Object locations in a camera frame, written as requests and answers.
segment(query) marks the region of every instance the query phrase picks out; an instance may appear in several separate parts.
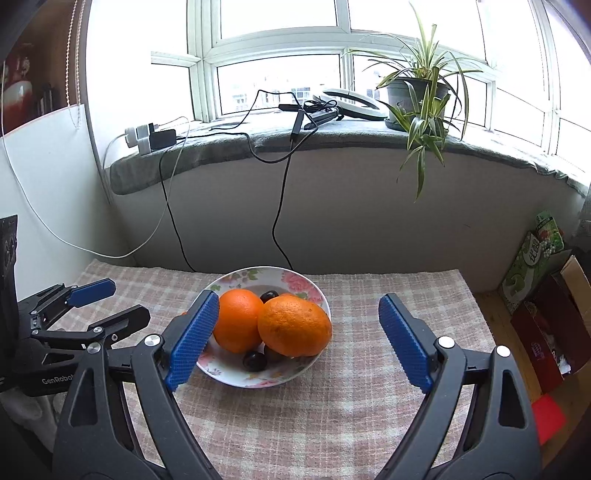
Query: charger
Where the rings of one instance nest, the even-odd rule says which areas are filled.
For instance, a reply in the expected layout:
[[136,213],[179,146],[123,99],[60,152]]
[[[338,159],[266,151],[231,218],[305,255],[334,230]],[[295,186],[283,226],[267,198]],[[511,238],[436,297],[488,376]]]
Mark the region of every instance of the charger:
[[158,124],[144,124],[126,128],[125,142],[128,148],[138,147],[140,155],[147,155],[176,144],[176,131],[172,129],[157,131],[159,127]]

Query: plaid tablecloth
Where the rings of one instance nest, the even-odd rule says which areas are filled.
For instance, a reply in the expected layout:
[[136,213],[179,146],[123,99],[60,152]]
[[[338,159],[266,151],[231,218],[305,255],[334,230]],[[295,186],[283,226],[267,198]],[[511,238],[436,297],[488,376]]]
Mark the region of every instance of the plaid tablecloth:
[[[89,323],[136,304],[150,325],[118,346],[161,332],[218,275],[92,262],[78,284],[109,277],[116,294],[72,310],[54,328]],[[437,335],[460,346],[492,351],[494,341],[457,270],[387,275],[311,275],[326,295],[333,339],[319,360],[286,384],[247,390],[221,384],[199,369],[176,400],[197,441],[224,479],[374,479],[408,429],[423,399],[410,385],[378,323],[378,300],[395,292]],[[436,460],[451,458],[467,415],[465,387]],[[133,385],[129,410],[147,459],[160,463]]]

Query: spider plant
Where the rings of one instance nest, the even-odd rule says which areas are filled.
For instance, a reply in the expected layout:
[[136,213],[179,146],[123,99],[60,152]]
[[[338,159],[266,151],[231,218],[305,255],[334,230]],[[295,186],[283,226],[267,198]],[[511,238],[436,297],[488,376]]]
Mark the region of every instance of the spider plant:
[[[390,85],[394,82],[397,78],[401,76],[410,76],[420,80],[425,80],[426,82],[431,82],[432,80],[437,80],[438,82],[442,82],[446,85],[446,87],[452,92],[455,97],[455,102],[460,103],[460,111],[464,111],[465,120],[468,118],[468,114],[470,112],[470,103],[468,97],[468,88],[466,85],[466,78],[464,76],[465,73],[476,73],[481,72],[478,69],[472,70],[463,70],[460,67],[459,60],[469,60],[474,62],[472,59],[468,57],[455,57],[454,54],[448,50],[445,51],[437,51],[439,47],[439,42],[434,41],[435,39],[435,32],[437,30],[437,25],[433,24],[431,26],[431,37],[427,39],[425,35],[425,29],[423,28],[423,22],[419,17],[417,10],[414,8],[414,5],[410,3],[410,6],[413,9],[414,15],[417,19],[418,29],[421,35],[421,38],[415,40],[414,46],[409,44],[403,38],[397,37],[396,35],[390,33],[377,33],[377,34],[369,34],[370,35],[387,35],[392,38],[396,38],[400,41],[410,52],[410,54],[404,54],[400,52],[400,56],[404,59],[404,64],[401,60],[398,60],[392,56],[385,55],[383,53],[372,51],[372,50],[363,50],[363,49],[351,49],[348,53],[355,54],[355,53],[365,53],[370,55],[370,61],[372,62],[368,68],[371,68],[377,64],[387,65],[392,67],[394,71],[388,75],[386,75],[380,83],[377,85],[376,88],[383,88]],[[445,68],[456,68],[456,70],[452,72],[445,72]],[[450,76],[457,76],[457,78],[461,79],[462,89],[463,89],[463,106],[462,101],[458,95],[459,86],[455,89],[451,83],[448,81],[448,77]],[[444,123],[450,124],[448,120],[443,120]],[[464,121],[464,126],[462,128],[462,139],[464,134],[466,133],[466,125],[467,121]]]
[[[410,56],[400,52],[400,55],[403,57],[406,64],[400,60],[397,60],[396,58],[376,51],[351,50],[350,53],[369,54],[371,56],[370,61],[372,64],[367,68],[371,68],[377,64],[383,64],[394,69],[392,73],[386,75],[380,81],[376,88],[386,87],[399,78],[400,80],[404,80],[404,76],[414,77],[426,82],[426,89],[423,99],[418,100],[416,91],[412,84],[404,80],[408,86],[408,91],[413,105],[412,111],[406,112],[398,105],[389,105],[386,102],[381,102],[388,107],[400,126],[408,133],[407,150],[410,153],[402,163],[400,170],[402,170],[402,168],[411,158],[413,158],[415,155],[417,156],[418,199],[419,195],[423,191],[423,184],[425,182],[425,157],[427,152],[432,152],[437,157],[439,162],[445,166],[442,151],[445,148],[446,137],[449,132],[449,128],[447,127],[453,127],[459,131],[459,129],[452,124],[451,120],[443,118],[443,112],[451,98],[449,91],[451,91],[454,96],[452,119],[455,118],[454,113],[456,110],[456,102],[460,103],[460,112],[461,110],[464,112],[464,124],[460,137],[460,140],[462,140],[464,138],[464,134],[466,133],[468,114],[470,112],[470,99],[466,85],[466,77],[464,74],[481,72],[481,70],[463,70],[460,67],[459,60],[469,60],[473,62],[472,59],[467,57],[456,57],[448,50],[438,52],[437,49],[439,47],[439,42],[434,41],[437,25],[433,24],[431,26],[431,36],[429,39],[427,39],[421,18],[419,17],[417,10],[414,8],[414,5],[412,3],[410,3],[410,5],[414,11],[415,17],[417,18],[418,28],[421,34],[421,38],[415,40],[414,46],[410,45],[404,39],[399,38],[396,35],[387,33],[378,34],[388,35],[390,37],[397,38],[400,42],[402,42],[402,44],[410,52]],[[455,67],[455,70],[452,72],[446,72],[444,70],[449,69],[450,67]],[[456,79],[458,80],[456,88],[454,88],[448,81],[448,78],[453,75],[455,75]],[[463,90],[463,105],[457,91],[459,90],[460,80]],[[444,83],[449,89],[448,93],[446,93],[443,98],[436,97],[437,85],[439,82]]]
[[425,95],[421,101],[417,99],[414,87],[409,82],[406,82],[413,102],[412,112],[407,113],[397,105],[389,105],[386,102],[382,102],[396,117],[402,128],[408,132],[407,150],[410,153],[404,162],[402,162],[402,165],[400,165],[400,170],[402,170],[413,156],[417,155],[417,199],[423,191],[423,184],[425,182],[425,156],[427,152],[433,152],[439,162],[445,166],[441,152],[445,148],[449,130],[445,127],[445,123],[448,122],[442,116],[451,96],[449,93],[443,99],[435,96],[439,69],[434,67],[433,73],[431,83],[425,88]]

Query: black cable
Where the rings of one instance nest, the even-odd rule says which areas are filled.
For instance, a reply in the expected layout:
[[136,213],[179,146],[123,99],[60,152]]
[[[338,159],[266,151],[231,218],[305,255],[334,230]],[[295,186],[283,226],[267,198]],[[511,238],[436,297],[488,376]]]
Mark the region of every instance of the black cable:
[[168,149],[166,149],[166,151],[160,156],[160,160],[158,161],[158,172],[160,173],[160,185],[162,185],[162,193],[164,193],[164,200],[166,201],[166,207],[168,208],[168,214],[170,215],[170,219],[173,223],[174,233],[177,234],[178,244],[181,247],[181,253],[183,254],[183,258],[185,260],[185,263],[189,266],[189,268],[191,269],[191,271],[193,273],[197,273],[197,270],[195,270],[193,268],[193,266],[189,263],[189,261],[187,259],[187,255],[185,255],[184,248],[183,248],[183,241],[181,240],[181,236],[178,233],[177,224],[174,221],[173,211],[170,209],[170,204],[168,202],[168,196],[166,195],[166,189],[164,188],[164,178],[162,175],[162,159],[170,151],[171,148],[172,147],[169,147]]
[[287,157],[287,163],[285,164],[285,172],[283,172],[283,183],[281,184],[281,196],[279,197],[279,207],[277,207],[277,215],[275,216],[275,221],[273,222],[273,228],[271,229],[271,236],[273,237],[273,241],[275,242],[275,245],[279,249],[279,252],[281,252],[283,254],[283,257],[287,260],[287,264],[290,266],[290,270],[293,270],[294,267],[291,265],[291,261],[290,261],[289,257],[283,251],[283,249],[279,245],[279,242],[277,241],[277,238],[275,237],[275,227],[277,226],[277,222],[279,221],[279,216],[281,215],[281,208],[283,207],[283,197],[285,195],[285,184],[287,183],[287,172],[290,169],[290,163],[291,163],[291,155],[289,157]]
[[[294,142],[297,140],[298,135],[293,135],[290,138],[290,151],[287,153],[287,155],[278,158],[276,160],[266,160],[264,158],[259,157],[256,152],[254,151],[254,147],[252,145],[252,140],[251,140],[251,136],[249,134],[247,134],[246,132],[228,132],[227,130],[232,130],[234,128],[239,127],[240,125],[242,125],[244,123],[244,121],[246,120],[246,118],[248,117],[248,115],[252,112],[255,104],[256,104],[256,100],[259,96],[259,94],[263,92],[263,93],[272,93],[273,95],[291,95],[294,99],[296,104],[300,107],[300,109],[304,112],[304,115],[308,118],[308,120],[310,120],[310,122],[313,124],[314,128],[307,134],[304,136],[304,138],[302,138],[302,140],[300,140],[300,142],[298,142],[295,147],[294,147]],[[257,160],[263,162],[263,163],[267,163],[267,164],[275,164],[275,163],[280,163],[282,161],[284,161],[285,159],[287,159],[287,163],[285,164],[285,172],[283,173],[283,183],[281,184],[281,196],[279,199],[279,206],[277,208],[277,215],[275,216],[275,221],[273,222],[273,227],[271,228],[271,236],[273,237],[273,242],[275,243],[275,245],[277,246],[277,248],[279,249],[279,251],[281,252],[281,254],[283,255],[283,257],[285,258],[285,260],[287,261],[287,264],[290,266],[290,269],[293,270],[293,266],[291,265],[291,261],[289,259],[289,257],[285,254],[285,252],[283,251],[283,249],[281,248],[281,246],[279,245],[279,242],[277,241],[277,238],[275,237],[275,228],[277,227],[277,222],[279,221],[279,217],[281,215],[281,209],[283,207],[283,198],[285,195],[285,184],[287,183],[287,173],[289,172],[289,168],[290,168],[290,164],[291,164],[291,156],[293,155],[293,153],[298,150],[298,148],[300,148],[304,142],[306,140],[308,140],[308,138],[310,138],[313,134],[315,134],[318,131],[318,124],[315,122],[314,118],[312,118],[309,115],[309,112],[318,112],[318,111],[322,111],[322,110],[326,110],[328,108],[334,108],[336,106],[336,101],[335,100],[330,100],[328,102],[324,102],[322,100],[317,101],[317,100],[307,100],[304,102],[304,105],[302,106],[302,104],[300,103],[300,101],[297,99],[296,94],[294,92],[268,92],[267,90],[262,90],[259,89],[256,92],[256,97],[255,100],[253,101],[250,109],[248,110],[248,112],[246,113],[246,115],[242,118],[242,120],[240,120],[240,122],[238,122],[236,125],[232,126],[232,127],[211,127],[211,130],[222,130],[220,132],[214,132],[214,133],[209,133],[209,134],[205,134],[205,135],[194,135],[194,136],[186,136],[186,137],[177,137],[177,140],[186,140],[187,138],[203,138],[203,137],[213,137],[215,135],[242,135],[244,137],[246,137],[246,140],[248,141],[248,148],[252,154],[253,157],[255,157]],[[187,263],[187,265],[189,266],[189,268],[196,273],[196,270],[191,266],[191,264],[189,263],[187,256],[185,255],[184,252],[184,248],[183,248],[183,241],[181,240],[181,236],[178,233],[178,229],[176,226],[176,223],[174,221],[174,216],[172,213],[172,210],[170,209],[170,204],[168,203],[168,197],[166,195],[166,189],[164,188],[164,179],[163,179],[163,175],[162,175],[162,159],[164,158],[164,155],[171,149],[172,147],[170,147],[167,151],[165,151],[162,156],[160,157],[160,160],[158,162],[158,172],[160,173],[160,184],[162,185],[162,191],[164,192],[164,199],[167,202],[166,206],[168,208],[168,213],[170,214],[170,219],[173,223],[173,228],[174,228],[174,233],[176,233],[177,235],[177,239],[178,239],[178,244],[180,245],[181,248],[181,252],[183,254],[183,258],[185,260],[185,262]]]

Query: plate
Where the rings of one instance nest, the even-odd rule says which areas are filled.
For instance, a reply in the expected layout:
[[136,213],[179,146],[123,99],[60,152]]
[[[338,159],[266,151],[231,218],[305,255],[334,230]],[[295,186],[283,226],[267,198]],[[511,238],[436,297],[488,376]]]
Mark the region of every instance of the plate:
[[[314,282],[305,276],[281,267],[252,267],[236,270],[218,278],[209,284],[206,290],[213,290],[223,295],[233,288],[244,288],[262,295],[268,290],[277,293],[293,293],[297,297],[319,305],[328,315],[330,308],[326,297]],[[266,388],[285,383],[308,370],[318,357],[301,356],[287,358],[277,363],[269,363],[261,372],[248,372],[242,365],[243,355],[228,352],[221,348],[213,335],[209,338],[203,353],[197,360],[197,366],[210,377],[241,388]]]

